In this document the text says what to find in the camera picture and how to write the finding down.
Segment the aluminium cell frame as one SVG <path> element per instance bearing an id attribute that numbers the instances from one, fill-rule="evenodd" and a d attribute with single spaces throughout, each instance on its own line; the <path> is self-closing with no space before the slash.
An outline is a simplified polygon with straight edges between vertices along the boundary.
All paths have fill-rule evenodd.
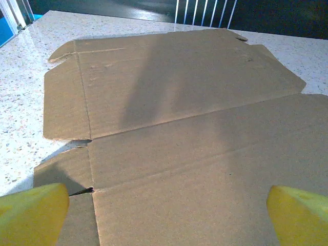
<path id="1" fill-rule="evenodd" d="M 14 35 L 35 21 L 28 0 L 0 0 L 0 10 Z"/>

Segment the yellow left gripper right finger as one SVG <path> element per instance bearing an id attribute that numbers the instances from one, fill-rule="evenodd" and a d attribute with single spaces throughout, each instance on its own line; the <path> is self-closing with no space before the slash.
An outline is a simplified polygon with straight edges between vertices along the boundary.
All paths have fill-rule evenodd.
<path id="1" fill-rule="evenodd" d="M 328 197 L 272 186 L 266 201 L 280 246 L 328 246 Z"/>

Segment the brown cardboard paper box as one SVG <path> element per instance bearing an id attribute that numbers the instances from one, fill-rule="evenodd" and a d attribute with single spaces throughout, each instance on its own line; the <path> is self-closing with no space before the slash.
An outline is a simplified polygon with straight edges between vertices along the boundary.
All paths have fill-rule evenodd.
<path id="1" fill-rule="evenodd" d="M 328 196 L 328 96 L 226 29 L 76 39 L 49 57 L 34 170 L 70 206 L 56 246 L 278 246 L 271 186 Z"/>

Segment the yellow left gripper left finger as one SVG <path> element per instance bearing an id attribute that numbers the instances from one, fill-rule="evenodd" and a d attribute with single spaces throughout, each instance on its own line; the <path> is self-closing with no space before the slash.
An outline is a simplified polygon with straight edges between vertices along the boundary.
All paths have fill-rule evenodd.
<path id="1" fill-rule="evenodd" d="M 0 197 L 0 246 L 55 246 L 68 207 L 63 183 Z"/>

